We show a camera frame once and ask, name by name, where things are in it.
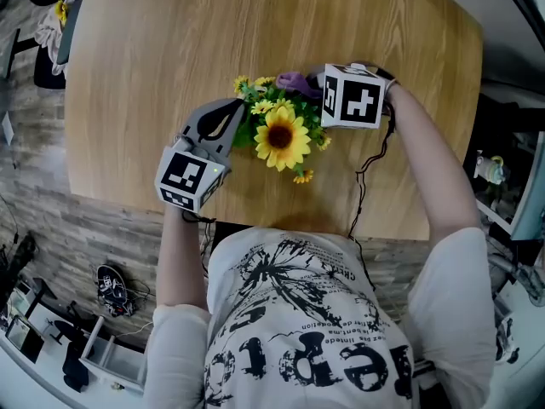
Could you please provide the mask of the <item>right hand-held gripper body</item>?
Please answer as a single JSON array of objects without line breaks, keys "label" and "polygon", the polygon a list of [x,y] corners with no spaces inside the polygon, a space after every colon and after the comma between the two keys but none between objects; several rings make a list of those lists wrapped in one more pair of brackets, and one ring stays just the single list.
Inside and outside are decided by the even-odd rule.
[{"label": "right hand-held gripper body", "polygon": [[396,79],[371,63],[327,64],[319,75],[323,88],[321,126],[377,129],[387,92]]}]

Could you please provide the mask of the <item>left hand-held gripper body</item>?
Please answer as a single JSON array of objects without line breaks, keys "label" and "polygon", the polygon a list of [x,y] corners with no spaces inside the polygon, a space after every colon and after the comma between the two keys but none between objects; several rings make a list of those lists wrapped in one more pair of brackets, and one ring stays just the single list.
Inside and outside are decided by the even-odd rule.
[{"label": "left hand-held gripper body", "polygon": [[230,147],[222,143],[178,137],[163,150],[155,178],[158,197],[198,213],[231,171],[229,152]]}]

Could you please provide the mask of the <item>sunflower bouquet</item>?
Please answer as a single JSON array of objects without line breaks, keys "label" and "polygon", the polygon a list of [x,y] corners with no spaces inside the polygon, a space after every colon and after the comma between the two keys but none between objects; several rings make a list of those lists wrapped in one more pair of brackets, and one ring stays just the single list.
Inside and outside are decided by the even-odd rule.
[{"label": "sunflower bouquet", "polygon": [[291,170],[295,183],[308,183],[313,171],[303,167],[305,159],[313,147],[323,151],[331,143],[321,126],[322,99],[278,89],[276,77],[252,80],[240,75],[234,79],[234,92],[244,101],[245,112],[233,145],[251,147],[267,167],[278,172]]}]

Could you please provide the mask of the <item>purple cloth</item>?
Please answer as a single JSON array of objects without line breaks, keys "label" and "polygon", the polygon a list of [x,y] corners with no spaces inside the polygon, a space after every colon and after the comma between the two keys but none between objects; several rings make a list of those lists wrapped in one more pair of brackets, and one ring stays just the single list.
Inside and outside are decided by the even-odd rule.
[{"label": "purple cloth", "polygon": [[284,72],[276,77],[274,84],[278,89],[319,100],[323,98],[324,74],[321,72],[304,76],[299,72]]}]

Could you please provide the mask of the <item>person's right forearm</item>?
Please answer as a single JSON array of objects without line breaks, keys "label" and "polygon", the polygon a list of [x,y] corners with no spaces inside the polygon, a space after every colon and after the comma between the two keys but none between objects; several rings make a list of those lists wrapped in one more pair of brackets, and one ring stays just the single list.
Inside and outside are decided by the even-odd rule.
[{"label": "person's right forearm", "polygon": [[434,121],[399,84],[389,88],[387,98],[422,198],[430,243],[435,245],[464,228],[478,228],[479,211],[468,177]]}]

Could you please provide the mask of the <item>person's left forearm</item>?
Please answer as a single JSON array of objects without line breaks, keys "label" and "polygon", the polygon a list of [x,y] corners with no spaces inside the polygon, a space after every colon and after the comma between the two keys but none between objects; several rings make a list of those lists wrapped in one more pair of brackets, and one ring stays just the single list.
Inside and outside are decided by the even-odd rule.
[{"label": "person's left forearm", "polygon": [[180,208],[167,205],[158,256],[157,305],[192,305],[207,310],[198,224],[187,222]]}]

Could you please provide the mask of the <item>mint green cup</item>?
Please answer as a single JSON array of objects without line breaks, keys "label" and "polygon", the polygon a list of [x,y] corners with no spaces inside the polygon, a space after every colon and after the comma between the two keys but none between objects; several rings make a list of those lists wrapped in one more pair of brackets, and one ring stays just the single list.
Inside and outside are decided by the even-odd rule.
[{"label": "mint green cup", "polygon": [[501,156],[487,158],[479,153],[473,177],[481,177],[491,184],[500,185],[506,181],[506,173],[503,166],[504,161]]}]

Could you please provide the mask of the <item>black swivel chair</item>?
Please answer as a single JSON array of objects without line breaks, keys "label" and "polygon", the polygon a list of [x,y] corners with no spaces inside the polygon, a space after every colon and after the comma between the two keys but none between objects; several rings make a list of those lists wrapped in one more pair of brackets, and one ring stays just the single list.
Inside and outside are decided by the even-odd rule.
[{"label": "black swivel chair", "polygon": [[[45,13],[46,15],[47,13],[55,13],[54,6],[56,2],[59,0],[29,0],[29,1],[39,7],[46,7],[48,9],[47,12]],[[60,42],[60,51],[57,58],[57,63],[66,64],[67,66],[67,59],[69,56],[68,48],[71,46],[72,34],[73,34],[72,22],[77,18],[77,12],[79,10],[79,6],[81,5],[81,0],[63,0],[63,1],[65,1],[68,6],[68,16],[67,16],[66,25],[64,27],[61,27],[62,39]],[[0,0],[0,10],[5,8],[7,2],[8,0]],[[52,64],[50,63],[49,57],[47,56],[47,52],[45,51],[45,49],[41,49],[39,47],[39,44],[34,39],[34,33],[32,37],[21,40],[20,29],[16,29],[15,31],[12,32],[12,34],[9,36],[9,40],[3,52],[0,54],[0,77],[4,79],[9,78],[14,57],[17,54],[27,51],[29,49],[36,48],[37,58],[35,62],[34,75],[33,75],[34,84],[40,88],[45,88],[45,89],[64,89],[66,87],[65,69],[64,69],[64,72],[59,76],[54,76],[52,74]]]}]

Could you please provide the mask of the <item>pale pink garment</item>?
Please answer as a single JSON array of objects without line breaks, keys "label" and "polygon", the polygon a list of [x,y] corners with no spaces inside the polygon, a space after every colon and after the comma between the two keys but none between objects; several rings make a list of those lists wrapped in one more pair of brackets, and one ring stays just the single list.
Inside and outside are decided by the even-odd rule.
[{"label": "pale pink garment", "polygon": [[52,74],[59,76],[64,72],[66,64],[58,64],[57,58],[60,51],[62,31],[60,20],[54,13],[47,13],[37,24],[34,39],[41,49],[45,49],[50,63]]}]

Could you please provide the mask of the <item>white paper sheet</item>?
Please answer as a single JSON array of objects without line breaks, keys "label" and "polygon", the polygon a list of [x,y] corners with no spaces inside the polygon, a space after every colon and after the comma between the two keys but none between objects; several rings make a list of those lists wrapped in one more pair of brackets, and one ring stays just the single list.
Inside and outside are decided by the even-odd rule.
[{"label": "white paper sheet", "polygon": [[2,121],[0,122],[2,125],[3,135],[5,138],[5,141],[8,146],[12,144],[12,140],[14,139],[14,129],[9,117],[9,113],[6,112],[3,116]]}]

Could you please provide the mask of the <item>person's white printed t-shirt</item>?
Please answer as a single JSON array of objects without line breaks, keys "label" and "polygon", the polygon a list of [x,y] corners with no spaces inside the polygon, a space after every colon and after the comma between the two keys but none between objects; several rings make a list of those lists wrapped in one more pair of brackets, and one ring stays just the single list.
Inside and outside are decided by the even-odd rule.
[{"label": "person's white printed t-shirt", "polygon": [[395,323],[354,243],[250,228],[209,260],[208,307],[160,306],[148,409],[414,409],[417,360],[455,409],[480,409],[496,357],[483,232],[434,246]]}]

